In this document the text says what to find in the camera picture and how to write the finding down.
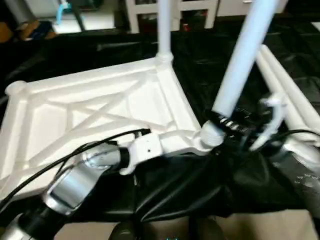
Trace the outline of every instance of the white pipe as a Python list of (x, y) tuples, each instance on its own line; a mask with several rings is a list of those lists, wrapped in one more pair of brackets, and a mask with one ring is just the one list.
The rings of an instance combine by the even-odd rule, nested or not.
[(255, 0), (245, 19), (212, 110), (230, 117), (246, 84), (278, 5), (278, 0)]
[(170, 42), (170, 29), (171, 29), (171, 1), (158, 0), (158, 55), (160, 57), (171, 56), (171, 42)]
[[(284, 97), (284, 101), (286, 103), (286, 115), (284, 119), (289, 130), (296, 130), (296, 129), (311, 130), (306, 125), (304, 119), (299, 114), (298, 110), (296, 109), (291, 99), (288, 97), (285, 89), (280, 84), (280, 81), (277, 78), (276, 73), (273, 71), (273, 69), (269, 65), (262, 51), (260, 51), (257, 54), (256, 63), (260, 69), (260, 72), (270, 92), (278, 93), (280, 96)], [(301, 133), (301, 134), (297, 134), (295, 137), (299, 138), (302, 141), (312, 142), (315, 145), (319, 144), (317, 143), (319, 138), (312, 134)]]
[(320, 117), (314, 107), (311, 105), (306, 96), (301, 92), (300, 88), (295, 84), (293, 79), (283, 68), (277, 58), (265, 45), (260, 50), (264, 59), (267, 61), (272, 71), (274, 72), (279, 83), (287, 93), (291, 102), (300, 113), (300, 116), (304, 119), (306, 125), (313, 129), (313, 131), (320, 132)]

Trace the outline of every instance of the black band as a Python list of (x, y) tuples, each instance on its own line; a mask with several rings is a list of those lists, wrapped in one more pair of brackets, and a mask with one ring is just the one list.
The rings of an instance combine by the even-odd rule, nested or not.
[(127, 147), (119, 147), (120, 151), (120, 164), (118, 169), (125, 169), (130, 163), (130, 153)]
[(53, 240), (67, 220), (65, 215), (41, 203), (36, 209), (29, 209), (22, 214), (18, 219), (18, 225), (34, 239)]

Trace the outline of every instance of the reflective silver part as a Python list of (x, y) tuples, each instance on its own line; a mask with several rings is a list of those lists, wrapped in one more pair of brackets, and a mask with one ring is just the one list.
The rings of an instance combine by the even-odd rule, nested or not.
[(273, 165), (292, 183), (312, 216), (320, 218), (320, 152), (313, 146), (288, 138)]
[(297, 162), (320, 176), (320, 153), (315, 147), (290, 137), (284, 143), (283, 150), (291, 152)]
[(81, 154), (81, 159), (89, 168), (105, 169), (120, 162), (120, 151), (116, 145), (102, 143)]
[(120, 163), (120, 157), (119, 148), (106, 143), (77, 155), (76, 163), (66, 168), (43, 194), (44, 203), (60, 214), (71, 215), (90, 194), (100, 176)]
[(34, 238), (21, 230), (17, 225), (17, 221), (14, 220), (9, 227), (6, 228), (5, 233), (0, 237), (0, 240), (34, 240)]

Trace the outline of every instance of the blue object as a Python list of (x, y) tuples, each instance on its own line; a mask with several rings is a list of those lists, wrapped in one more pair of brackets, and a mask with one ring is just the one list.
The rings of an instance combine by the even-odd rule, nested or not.
[(70, 3), (68, 3), (67, 6), (65, 6), (65, 4), (59, 5), (58, 11), (56, 12), (56, 17), (55, 17), (56, 24), (58, 24), (58, 25), (61, 24), (62, 15), (64, 13), (64, 10), (69, 10), (69, 9), (71, 9)]

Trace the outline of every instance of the white cabinet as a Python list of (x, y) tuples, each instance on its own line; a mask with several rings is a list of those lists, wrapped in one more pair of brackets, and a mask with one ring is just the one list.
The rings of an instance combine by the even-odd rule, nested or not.
[[(157, 4), (136, 4), (136, 0), (125, 0), (130, 23), (131, 33), (139, 33), (138, 15), (157, 12)], [(171, 0), (171, 30), (180, 28), (181, 12), (192, 10), (207, 10), (204, 27), (211, 29), (214, 26), (219, 0)]]
[[(220, 0), (217, 16), (238, 16), (246, 15), (252, 3), (256, 0)], [(282, 13), (287, 5), (288, 0), (279, 0), (276, 13)]]
[(25, 0), (25, 2), (37, 19), (55, 17), (60, 5), (58, 0)]

